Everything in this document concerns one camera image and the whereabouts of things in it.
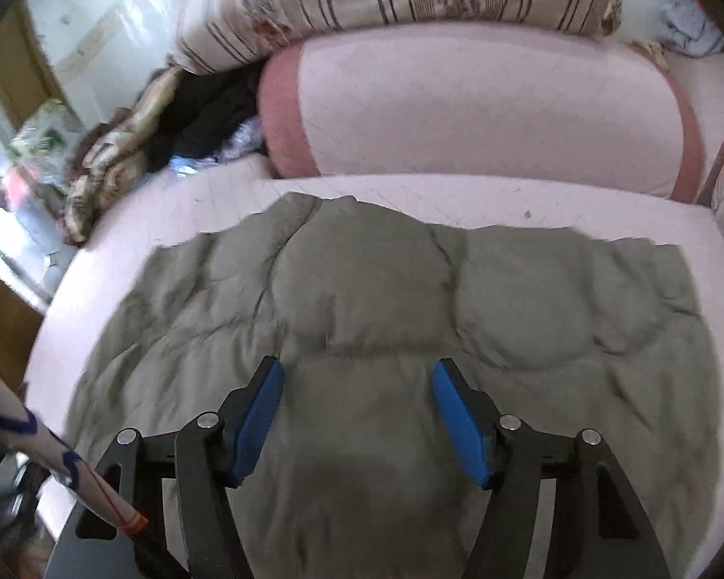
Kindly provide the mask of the olive green hooded puffer jacket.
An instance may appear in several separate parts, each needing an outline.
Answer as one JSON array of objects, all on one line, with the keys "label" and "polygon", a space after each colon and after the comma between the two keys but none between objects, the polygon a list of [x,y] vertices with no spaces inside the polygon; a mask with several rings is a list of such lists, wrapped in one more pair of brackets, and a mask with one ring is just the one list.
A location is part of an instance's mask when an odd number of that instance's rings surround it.
[{"label": "olive green hooded puffer jacket", "polygon": [[708,530],[718,363],[682,251],[570,229],[428,225],[292,193],[154,251],[88,357],[66,438],[178,430],[266,356],[285,392],[231,498],[260,578],[455,578],[483,496],[430,373],[452,358],[537,430],[599,430],[681,577]]}]

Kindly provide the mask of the black clothes pile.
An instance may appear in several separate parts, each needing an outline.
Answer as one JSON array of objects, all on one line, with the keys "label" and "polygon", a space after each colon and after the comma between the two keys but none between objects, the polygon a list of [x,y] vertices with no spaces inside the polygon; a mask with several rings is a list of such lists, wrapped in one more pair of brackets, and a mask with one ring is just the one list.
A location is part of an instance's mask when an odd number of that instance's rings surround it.
[{"label": "black clothes pile", "polygon": [[264,66],[261,60],[207,76],[182,70],[178,88],[147,140],[147,170],[162,169],[173,155],[200,160],[218,151],[244,120],[257,114]]}]

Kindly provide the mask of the brown beige patterned blanket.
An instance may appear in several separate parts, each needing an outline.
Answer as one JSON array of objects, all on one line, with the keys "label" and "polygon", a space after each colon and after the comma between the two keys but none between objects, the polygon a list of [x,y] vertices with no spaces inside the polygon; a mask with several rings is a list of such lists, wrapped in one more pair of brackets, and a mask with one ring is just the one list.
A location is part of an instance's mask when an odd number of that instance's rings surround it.
[{"label": "brown beige patterned blanket", "polygon": [[62,236],[68,245],[83,246],[100,217],[146,173],[147,145],[175,98],[182,75],[177,66],[162,70],[125,118],[92,142],[83,155],[82,174],[71,183],[62,216]]}]

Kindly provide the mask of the pink rolled quilt back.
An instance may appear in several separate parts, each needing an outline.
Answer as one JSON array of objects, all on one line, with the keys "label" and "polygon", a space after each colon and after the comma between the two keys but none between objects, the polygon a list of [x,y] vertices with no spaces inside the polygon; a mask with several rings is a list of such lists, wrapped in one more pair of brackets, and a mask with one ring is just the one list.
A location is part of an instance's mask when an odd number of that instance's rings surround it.
[{"label": "pink rolled quilt back", "polygon": [[497,24],[333,34],[272,56],[259,114],[285,178],[461,174],[691,203],[704,142],[638,48]]}]

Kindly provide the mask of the pink rolled quilt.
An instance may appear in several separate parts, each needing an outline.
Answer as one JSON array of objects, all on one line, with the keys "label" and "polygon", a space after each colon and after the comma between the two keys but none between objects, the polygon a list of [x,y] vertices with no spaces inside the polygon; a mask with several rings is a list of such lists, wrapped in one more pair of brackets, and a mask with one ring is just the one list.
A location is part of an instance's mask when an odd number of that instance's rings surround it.
[{"label": "pink rolled quilt", "polygon": [[724,53],[687,57],[642,39],[630,47],[666,78],[682,118],[682,167],[671,199],[709,207],[724,167]]},{"label": "pink rolled quilt", "polygon": [[285,178],[461,174],[691,203],[704,142],[638,48],[497,24],[333,34],[272,56],[259,114]]}]

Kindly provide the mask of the floral printed bag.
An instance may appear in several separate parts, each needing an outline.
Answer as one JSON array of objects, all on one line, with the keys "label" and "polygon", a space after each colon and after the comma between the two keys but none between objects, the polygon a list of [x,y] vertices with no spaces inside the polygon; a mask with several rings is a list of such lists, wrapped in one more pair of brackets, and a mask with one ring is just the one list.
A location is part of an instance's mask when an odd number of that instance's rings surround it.
[{"label": "floral printed bag", "polygon": [[64,101],[49,98],[19,128],[9,152],[36,183],[66,193],[70,167],[86,133]]}]

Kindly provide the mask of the pink rolled quilt right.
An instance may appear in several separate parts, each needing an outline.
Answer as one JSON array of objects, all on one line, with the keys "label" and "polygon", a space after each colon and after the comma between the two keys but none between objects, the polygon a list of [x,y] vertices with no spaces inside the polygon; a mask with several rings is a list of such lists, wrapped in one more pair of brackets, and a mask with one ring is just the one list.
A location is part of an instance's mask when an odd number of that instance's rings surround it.
[{"label": "pink rolled quilt right", "polygon": [[682,167],[671,199],[709,207],[724,167],[724,53],[687,57],[642,39],[630,47],[666,78],[682,118]]}]

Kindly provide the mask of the grey-blue garment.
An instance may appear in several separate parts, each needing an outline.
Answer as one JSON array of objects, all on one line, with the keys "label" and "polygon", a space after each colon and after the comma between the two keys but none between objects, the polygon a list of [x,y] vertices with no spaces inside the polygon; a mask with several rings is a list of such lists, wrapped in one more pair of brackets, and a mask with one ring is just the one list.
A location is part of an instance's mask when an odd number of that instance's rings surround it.
[{"label": "grey-blue garment", "polygon": [[689,57],[719,54],[724,35],[697,0],[678,0],[664,5],[660,43]]}]

